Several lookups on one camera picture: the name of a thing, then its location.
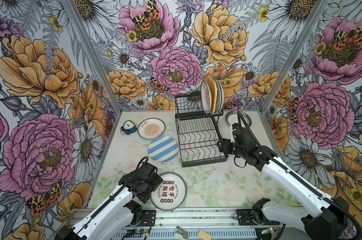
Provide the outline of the white plate red characters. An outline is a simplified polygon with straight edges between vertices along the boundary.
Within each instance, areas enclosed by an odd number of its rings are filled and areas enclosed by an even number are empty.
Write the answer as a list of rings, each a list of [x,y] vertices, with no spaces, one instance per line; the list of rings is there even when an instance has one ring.
[[[186,198],[187,187],[183,178],[175,173],[160,175],[162,181],[158,188],[152,192],[153,205],[162,211],[177,209]]]

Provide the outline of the black wire dish rack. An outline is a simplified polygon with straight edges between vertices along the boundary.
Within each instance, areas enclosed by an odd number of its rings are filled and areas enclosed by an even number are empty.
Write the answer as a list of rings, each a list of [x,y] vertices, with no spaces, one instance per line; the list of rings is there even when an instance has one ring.
[[[227,161],[228,156],[219,151],[217,143],[222,139],[218,114],[205,114],[200,91],[175,96],[176,125],[183,168]]]

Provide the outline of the yellow woven square plate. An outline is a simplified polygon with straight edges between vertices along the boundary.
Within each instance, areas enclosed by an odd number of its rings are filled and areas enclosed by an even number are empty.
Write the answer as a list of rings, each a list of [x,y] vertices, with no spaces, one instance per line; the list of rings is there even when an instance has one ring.
[[[206,76],[205,81],[211,93],[210,114],[214,114],[216,110],[216,101],[217,101],[217,90],[218,90],[217,83],[210,76]]]

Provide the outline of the white floral plate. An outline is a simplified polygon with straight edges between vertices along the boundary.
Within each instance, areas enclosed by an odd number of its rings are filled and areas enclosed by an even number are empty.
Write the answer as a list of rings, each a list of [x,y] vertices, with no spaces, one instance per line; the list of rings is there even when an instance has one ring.
[[[220,86],[220,93],[221,93],[221,103],[220,103],[220,111],[223,110],[223,105],[224,105],[224,90],[223,90],[223,86],[222,84],[219,82],[219,86]]]

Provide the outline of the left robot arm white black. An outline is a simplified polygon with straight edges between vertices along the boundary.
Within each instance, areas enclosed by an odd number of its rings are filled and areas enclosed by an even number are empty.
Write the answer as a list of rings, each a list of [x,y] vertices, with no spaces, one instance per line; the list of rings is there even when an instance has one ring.
[[[136,169],[124,175],[98,207],[72,227],[62,227],[55,239],[109,240],[124,227],[138,224],[142,206],[134,198],[146,203],[163,182],[158,168],[148,161],[148,157],[143,157]]]

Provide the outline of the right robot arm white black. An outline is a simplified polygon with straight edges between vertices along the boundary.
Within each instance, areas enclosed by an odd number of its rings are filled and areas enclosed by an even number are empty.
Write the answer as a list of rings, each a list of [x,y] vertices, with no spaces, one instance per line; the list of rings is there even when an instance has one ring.
[[[302,205],[295,209],[262,198],[252,207],[256,222],[280,222],[305,232],[312,240],[340,239],[350,219],[345,200],[332,198],[300,177],[272,149],[262,146],[247,127],[233,129],[232,138],[221,139],[217,145],[220,152],[244,159],[277,181]]]

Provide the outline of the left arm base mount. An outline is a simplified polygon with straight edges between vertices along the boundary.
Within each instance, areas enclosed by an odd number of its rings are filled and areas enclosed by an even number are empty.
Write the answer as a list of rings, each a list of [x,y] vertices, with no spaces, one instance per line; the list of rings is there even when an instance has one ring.
[[[132,227],[153,227],[156,221],[156,210],[141,210],[134,214],[130,226]]]

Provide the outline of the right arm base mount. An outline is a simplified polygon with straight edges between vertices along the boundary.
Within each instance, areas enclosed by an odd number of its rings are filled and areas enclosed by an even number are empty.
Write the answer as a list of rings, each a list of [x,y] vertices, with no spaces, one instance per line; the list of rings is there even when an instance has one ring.
[[[265,215],[255,209],[237,209],[232,218],[238,221],[240,226],[279,226],[280,223],[268,220]]]

